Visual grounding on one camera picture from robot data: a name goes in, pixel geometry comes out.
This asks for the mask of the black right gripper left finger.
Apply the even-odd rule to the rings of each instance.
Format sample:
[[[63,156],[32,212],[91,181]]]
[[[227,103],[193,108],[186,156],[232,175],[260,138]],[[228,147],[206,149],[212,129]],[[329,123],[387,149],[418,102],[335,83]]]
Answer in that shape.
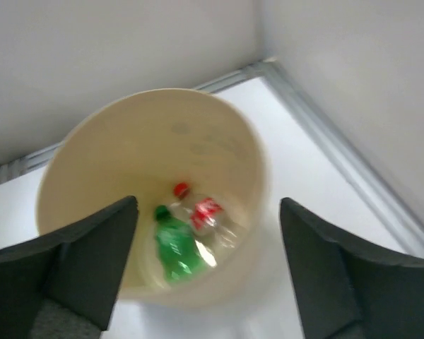
[[[109,328],[139,211],[127,196],[0,249],[0,338],[100,338]]]

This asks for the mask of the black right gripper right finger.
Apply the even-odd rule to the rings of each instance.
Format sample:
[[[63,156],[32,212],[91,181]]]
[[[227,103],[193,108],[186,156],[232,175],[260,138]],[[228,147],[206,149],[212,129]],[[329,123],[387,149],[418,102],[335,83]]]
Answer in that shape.
[[[306,338],[424,338],[424,259],[369,242],[291,198],[285,255]]]

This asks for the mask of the green plastic bottle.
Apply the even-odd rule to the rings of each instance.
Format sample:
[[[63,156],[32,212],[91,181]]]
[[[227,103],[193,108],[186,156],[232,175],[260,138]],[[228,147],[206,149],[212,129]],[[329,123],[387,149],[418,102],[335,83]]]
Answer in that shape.
[[[208,268],[187,223],[165,205],[155,208],[154,220],[157,255],[168,283],[188,280]]]

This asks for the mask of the small red-label red-cap bottle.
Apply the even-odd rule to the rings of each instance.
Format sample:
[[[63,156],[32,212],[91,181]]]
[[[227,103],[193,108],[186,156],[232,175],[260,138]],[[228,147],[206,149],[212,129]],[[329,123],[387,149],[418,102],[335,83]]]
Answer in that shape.
[[[214,267],[224,262],[246,235],[244,226],[235,222],[228,211],[211,196],[195,192],[188,183],[173,188],[180,216],[192,228],[199,249],[207,251],[205,261]]]

